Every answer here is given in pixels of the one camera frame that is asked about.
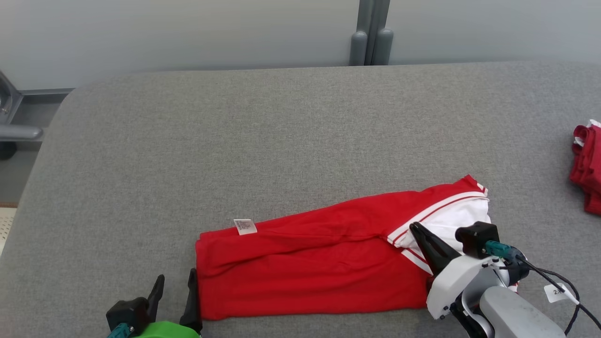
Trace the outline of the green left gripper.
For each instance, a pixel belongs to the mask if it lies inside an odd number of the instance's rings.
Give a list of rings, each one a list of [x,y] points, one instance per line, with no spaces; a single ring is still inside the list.
[[[146,314],[149,324],[141,332],[134,331],[136,338],[201,338],[203,323],[201,318],[198,273],[192,268],[187,279],[186,307],[179,324],[169,321],[156,322],[159,302],[164,291],[165,276],[158,275],[147,301]]]

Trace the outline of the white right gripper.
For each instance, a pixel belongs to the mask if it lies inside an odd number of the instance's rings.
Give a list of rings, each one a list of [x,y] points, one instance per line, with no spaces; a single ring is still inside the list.
[[[409,229],[435,277],[426,302],[434,319],[448,316],[451,304],[456,302],[472,314],[485,291],[500,286],[501,278],[492,259],[461,256],[419,222],[410,224]]]

